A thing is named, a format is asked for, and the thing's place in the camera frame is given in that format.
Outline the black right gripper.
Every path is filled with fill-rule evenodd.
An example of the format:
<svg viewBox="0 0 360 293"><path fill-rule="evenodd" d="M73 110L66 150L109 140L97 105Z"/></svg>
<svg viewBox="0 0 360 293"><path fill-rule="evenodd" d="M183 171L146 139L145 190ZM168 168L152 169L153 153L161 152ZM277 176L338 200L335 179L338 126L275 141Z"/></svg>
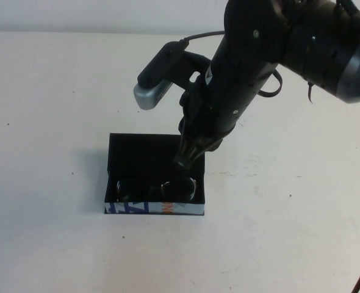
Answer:
<svg viewBox="0 0 360 293"><path fill-rule="evenodd" d="M184 100L181 141L173 162L191 168L203 151L215 148L235 127L237 120L277 67L258 60L235 63L214 57Z"/></svg>

